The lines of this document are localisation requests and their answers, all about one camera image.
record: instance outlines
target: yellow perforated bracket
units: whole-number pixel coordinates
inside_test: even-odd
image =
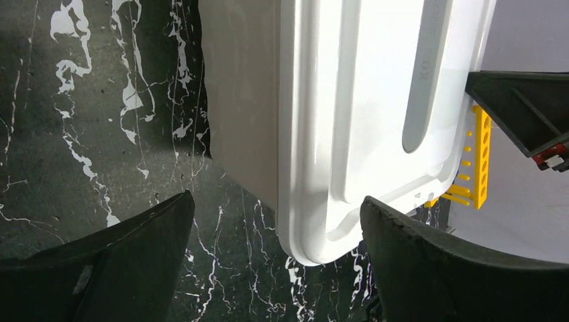
[[[472,111],[476,114],[476,137],[474,139],[474,208],[480,209],[488,197],[488,163],[490,162],[490,116],[480,106]]]
[[[472,112],[476,115],[476,126],[474,131],[474,190],[471,191],[462,185],[453,184],[441,197],[449,199],[461,205],[469,206],[472,201],[472,205],[476,210],[479,210],[486,198],[488,197],[488,163],[490,162],[490,124],[492,121],[486,112],[480,106],[474,106]],[[473,133],[471,131],[466,132],[467,137],[471,137]],[[464,146],[463,151],[467,154],[472,152],[470,146]],[[472,166],[471,161],[462,160],[460,162],[462,166]],[[459,173],[458,179],[464,182],[469,182],[471,177]],[[432,207],[438,201],[435,198],[432,201],[425,203],[425,207]]]

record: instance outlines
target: white plastic container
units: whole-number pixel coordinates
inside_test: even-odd
[[[366,195],[407,213],[447,190],[494,4],[200,2],[211,154],[275,210],[290,256],[356,247]]]

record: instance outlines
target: dark marble floor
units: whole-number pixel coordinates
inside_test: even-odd
[[[0,1],[0,258],[106,228],[185,189],[197,208],[169,321],[344,321],[365,247],[308,268],[208,158],[197,1]],[[438,223],[438,211],[418,214]]]

